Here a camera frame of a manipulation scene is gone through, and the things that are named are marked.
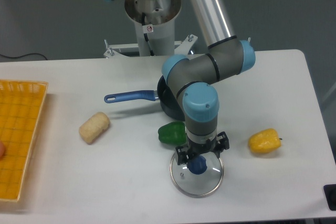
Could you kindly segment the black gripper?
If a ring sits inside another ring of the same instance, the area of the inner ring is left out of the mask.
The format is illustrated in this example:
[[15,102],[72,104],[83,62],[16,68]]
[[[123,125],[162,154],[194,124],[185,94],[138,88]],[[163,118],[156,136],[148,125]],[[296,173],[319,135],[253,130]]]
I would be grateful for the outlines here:
[[199,144],[191,140],[188,140],[187,145],[180,145],[175,148],[176,162],[178,165],[188,164],[189,161],[195,157],[212,152],[216,158],[220,157],[220,154],[224,150],[229,149],[229,139],[226,132],[222,131],[217,135],[217,138],[213,140],[207,139],[205,143]]

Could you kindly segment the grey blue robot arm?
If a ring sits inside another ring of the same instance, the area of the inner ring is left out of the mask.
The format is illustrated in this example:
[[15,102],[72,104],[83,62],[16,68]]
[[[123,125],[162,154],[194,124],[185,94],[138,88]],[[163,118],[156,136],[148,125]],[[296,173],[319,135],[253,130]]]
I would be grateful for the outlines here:
[[213,84],[251,69],[255,52],[239,40],[230,24],[223,0],[191,0],[208,53],[189,60],[174,48],[174,20],[181,0],[125,0],[134,22],[141,56],[167,55],[162,66],[165,93],[161,103],[178,105],[186,125],[185,145],[176,149],[178,164],[188,164],[203,153],[219,156],[228,139],[217,134],[218,95]]

